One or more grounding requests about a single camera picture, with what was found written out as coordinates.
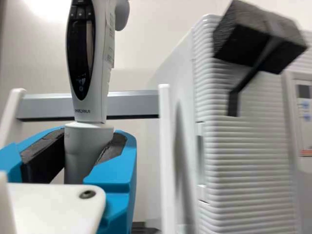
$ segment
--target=black bracket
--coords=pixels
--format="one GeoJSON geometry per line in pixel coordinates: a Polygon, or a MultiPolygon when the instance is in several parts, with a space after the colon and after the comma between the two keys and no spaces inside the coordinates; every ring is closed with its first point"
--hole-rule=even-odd
{"type": "Polygon", "coordinates": [[[262,53],[259,55],[257,61],[254,63],[251,70],[247,75],[241,80],[241,82],[234,87],[229,92],[228,100],[228,116],[237,117],[238,116],[238,104],[239,104],[239,92],[242,91],[246,85],[255,77],[255,75],[260,71],[261,66],[266,61],[266,59],[274,52],[274,50],[284,41],[283,29],[280,27],[277,21],[271,17],[271,14],[267,13],[268,27],[272,36],[265,45],[262,53]]]}

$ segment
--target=white wall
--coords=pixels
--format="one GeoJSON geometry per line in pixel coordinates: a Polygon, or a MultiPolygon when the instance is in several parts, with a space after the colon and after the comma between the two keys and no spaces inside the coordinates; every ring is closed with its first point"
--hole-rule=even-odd
{"type": "MultiPolygon", "coordinates": [[[[69,92],[65,28],[70,0],[6,0],[0,38],[0,113],[8,92],[69,92]]],[[[172,48],[204,14],[222,14],[230,0],[131,0],[127,27],[116,33],[116,62],[110,90],[144,89],[172,48]]],[[[298,21],[312,30],[311,0],[250,0],[298,21]]],[[[110,121],[136,136],[138,178],[135,221],[145,219],[145,120],[110,121]]],[[[63,124],[27,123],[18,139],[63,124]]]]}

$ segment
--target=white lab instrument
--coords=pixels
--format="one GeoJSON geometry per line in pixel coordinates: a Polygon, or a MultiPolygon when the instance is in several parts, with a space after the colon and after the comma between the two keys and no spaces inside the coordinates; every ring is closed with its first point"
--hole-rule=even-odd
{"type": "MultiPolygon", "coordinates": [[[[212,33],[219,20],[203,16],[149,83],[150,89],[170,85],[176,201],[167,209],[158,206],[163,196],[155,202],[155,194],[167,184],[159,181],[159,170],[153,168],[164,159],[151,141],[147,224],[164,229],[162,218],[174,209],[170,212],[176,215],[179,234],[309,234],[312,177],[306,172],[311,171],[312,123],[306,90],[312,85],[311,49],[283,75],[260,72],[241,93],[240,116],[229,117],[228,92],[250,68],[213,58],[212,33]],[[298,85],[305,86],[302,96],[298,85]],[[286,96],[295,113],[290,119],[286,96]],[[290,126],[296,126],[295,135],[290,126]]],[[[311,44],[311,34],[304,36],[311,44]]],[[[153,120],[147,129],[148,136],[159,132],[153,120]]]]}
{"type": "Polygon", "coordinates": [[[128,16],[128,0],[72,1],[66,54],[75,122],[65,125],[65,183],[81,183],[113,138],[105,122],[115,27],[122,30],[128,16]]]}

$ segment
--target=black foam block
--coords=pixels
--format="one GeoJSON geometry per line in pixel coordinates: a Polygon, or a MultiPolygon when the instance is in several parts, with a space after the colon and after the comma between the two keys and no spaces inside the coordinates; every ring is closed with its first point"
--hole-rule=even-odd
{"type": "Polygon", "coordinates": [[[265,45],[276,36],[269,20],[278,23],[282,43],[260,66],[260,70],[279,74],[307,45],[291,19],[263,11],[248,3],[233,0],[213,33],[214,57],[228,62],[253,66],[265,45]]]}

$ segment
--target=black rubber pad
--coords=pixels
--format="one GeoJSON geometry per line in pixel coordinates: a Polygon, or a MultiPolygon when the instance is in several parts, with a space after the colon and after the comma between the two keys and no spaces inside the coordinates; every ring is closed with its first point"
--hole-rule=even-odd
{"type": "Polygon", "coordinates": [[[159,234],[160,231],[155,228],[146,228],[144,222],[133,222],[131,234],[159,234]]]}
{"type": "Polygon", "coordinates": [[[24,183],[50,183],[64,167],[64,129],[45,135],[22,151],[20,156],[24,183]]]}
{"type": "Polygon", "coordinates": [[[213,33],[214,57],[253,66],[274,32],[269,20],[278,23],[283,42],[261,65],[260,70],[279,74],[307,45],[295,23],[288,18],[233,0],[213,33]]]}
{"type": "Polygon", "coordinates": [[[121,155],[126,142],[127,142],[127,138],[123,134],[114,133],[113,139],[102,150],[95,165],[101,164],[114,157],[121,155]]]}

